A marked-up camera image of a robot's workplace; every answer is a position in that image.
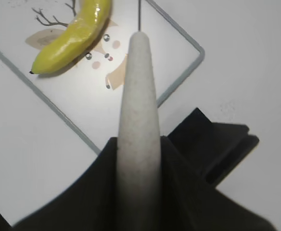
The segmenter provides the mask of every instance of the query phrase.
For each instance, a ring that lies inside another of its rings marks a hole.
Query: white table surface
[[[206,51],[201,66],[160,108],[161,132],[167,135],[195,107],[212,121],[247,124],[260,144],[218,189],[281,231],[281,0],[157,3]],[[34,131],[0,125],[7,134],[0,135],[0,212],[14,224],[67,187],[94,156],[1,62],[0,77],[0,122],[15,118]],[[3,88],[7,84],[15,84],[16,93]],[[79,156],[71,158],[72,150]]]

